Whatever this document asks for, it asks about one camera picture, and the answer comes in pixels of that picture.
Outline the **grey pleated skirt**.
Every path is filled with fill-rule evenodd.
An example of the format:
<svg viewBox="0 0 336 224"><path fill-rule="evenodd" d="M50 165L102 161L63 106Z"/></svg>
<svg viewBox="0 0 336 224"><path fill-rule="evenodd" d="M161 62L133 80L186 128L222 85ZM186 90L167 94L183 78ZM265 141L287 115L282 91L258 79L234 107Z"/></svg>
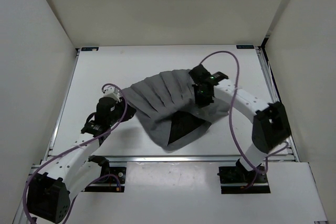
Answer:
<svg viewBox="0 0 336 224"><path fill-rule="evenodd" d="M229 104L218 98L200 108L188 69L163 71L123 89L130 106L150 139L173 152L202 137L221 118Z"/></svg>

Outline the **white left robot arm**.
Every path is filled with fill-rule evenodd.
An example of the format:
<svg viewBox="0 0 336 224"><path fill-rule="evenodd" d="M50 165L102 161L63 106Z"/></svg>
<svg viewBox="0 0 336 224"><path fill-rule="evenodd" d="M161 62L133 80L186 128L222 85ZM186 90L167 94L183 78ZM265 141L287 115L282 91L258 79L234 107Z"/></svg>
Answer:
<svg viewBox="0 0 336 224"><path fill-rule="evenodd" d="M65 222L77 195L95 182L113 177L109 161L94 152L120 123L133 118L136 109L124 98L103 97L91 113L73 147L40 166L29 178L24 189L24 212L31 223L32 215L53 223Z"/></svg>

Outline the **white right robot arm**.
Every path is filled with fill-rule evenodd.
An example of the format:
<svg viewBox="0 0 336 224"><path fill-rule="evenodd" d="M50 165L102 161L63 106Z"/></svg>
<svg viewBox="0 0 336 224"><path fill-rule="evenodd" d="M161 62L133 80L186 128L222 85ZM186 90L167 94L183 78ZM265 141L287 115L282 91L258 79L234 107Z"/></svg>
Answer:
<svg viewBox="0 0 336 224"><path fill-rule="evenodd" d="M268 103L238 87L222 72L210 74L202 64L190 72L194 84L195 102L205 107L215 102L215 94L229 104L229 128L241 158L236 162L236 177L247 182L255 173L265 173L258 166L265 161L270 152L291 136L285 106L281 102ZM234 134L232 109L236 109L253 125L252 143L243 152Z"/></svg>

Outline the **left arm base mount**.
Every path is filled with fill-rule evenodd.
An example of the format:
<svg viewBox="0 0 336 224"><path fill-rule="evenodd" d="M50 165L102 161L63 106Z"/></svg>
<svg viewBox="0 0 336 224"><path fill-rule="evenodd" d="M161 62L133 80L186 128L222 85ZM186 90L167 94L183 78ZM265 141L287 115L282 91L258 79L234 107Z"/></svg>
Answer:
<svg viewBox="0 0 336 224"><path fill-rule="evenodd" d="M127 167L116 165L112 166L109 160L103 156L92 155L89 157L90 164L97 164L100 168L100 176L91 182L85 192L96 193L123 193L127 175Z"/></svg>

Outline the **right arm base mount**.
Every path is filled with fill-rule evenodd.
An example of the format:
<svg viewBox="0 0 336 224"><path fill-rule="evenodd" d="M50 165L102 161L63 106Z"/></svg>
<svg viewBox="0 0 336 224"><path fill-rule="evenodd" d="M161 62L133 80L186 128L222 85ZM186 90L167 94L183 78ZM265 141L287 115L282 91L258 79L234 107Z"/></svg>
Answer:
<svg viewBox="0 0 336 224"><path fill-rule="evenodd" d="M262 172L261 174L253 169L244 171L243 168L241 165L220 166L218 168L217 175L222 195L271 193L263 164L257 166Z"/></svg>

